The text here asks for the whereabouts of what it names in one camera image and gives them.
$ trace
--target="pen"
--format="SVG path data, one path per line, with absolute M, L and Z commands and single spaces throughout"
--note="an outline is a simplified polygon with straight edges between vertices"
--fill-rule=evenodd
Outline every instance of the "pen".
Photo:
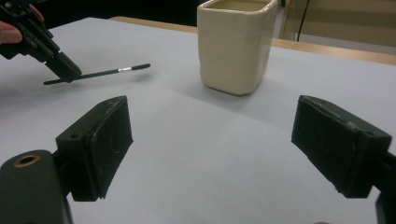
M 104 72 L 98 72 L 98 73 L 92 73 L 88 75 L 83 75 L 80 77 L 77 77 L 74 80 L 79 80 L 79 79 L 85 79 L 85 78 L 90 78 L 90 77 L 101 77 L 109 74 L 114 74 L 114 73 L 120 73 L 120 72 L 125 72 L 125 71 L 134 71 L 134 70 L 139 70 L 139 69 L 145 69 L 150 67 L 149 63 L 141 64 L 138 66 L 132 66 L 132 67 L 125 67 L 125 68 L 118 68 L 118 69 L 112 69 Z M 68 80 L 63 80 L 63 79 L 56 79 L 56 80 L 51 80 L 51 81 L 46 81 L 44 82 L 44 85 L 52 85 L 52 84 L 57 84 L 57 83 L 62 83 L 62 82 L 68 82 Z

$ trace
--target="ceramic cup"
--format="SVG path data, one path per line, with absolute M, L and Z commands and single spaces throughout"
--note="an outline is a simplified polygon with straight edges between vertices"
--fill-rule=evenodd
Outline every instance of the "ceramic cup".
M 198 6 L 201 79 L 231 94 L 253 92 L 268 62 L 277 0 L 210 0 Z

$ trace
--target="table surface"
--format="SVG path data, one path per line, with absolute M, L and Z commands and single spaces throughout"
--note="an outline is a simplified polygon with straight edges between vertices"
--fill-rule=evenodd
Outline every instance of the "table surface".
M 203 85 L 195 33 L 99 19 L 51 32 L 84 74 L 151 63 L 44 86 L 56 78 L 45 65 L 0 60 L 0 163 L 55 151 L 92 107 L 128 97 L 134 143 L 105 200 L 68 197 L 75 223 L 375 223 L 378 191 L 345 199 L 290 136 L 303 94 L 395 135 L 396 66 L 273 46 L 258 89 L 238 97 Z

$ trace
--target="human hand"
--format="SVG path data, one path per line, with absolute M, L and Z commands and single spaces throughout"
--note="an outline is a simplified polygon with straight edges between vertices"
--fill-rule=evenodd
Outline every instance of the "human hand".
M 30 5 L 30 9 L 41 21 L 44 21 L 43 15 L 34 6 Z M 0 44 L 15 44 L 21 41 L 22 34 L 15 26 L 0 21 Z

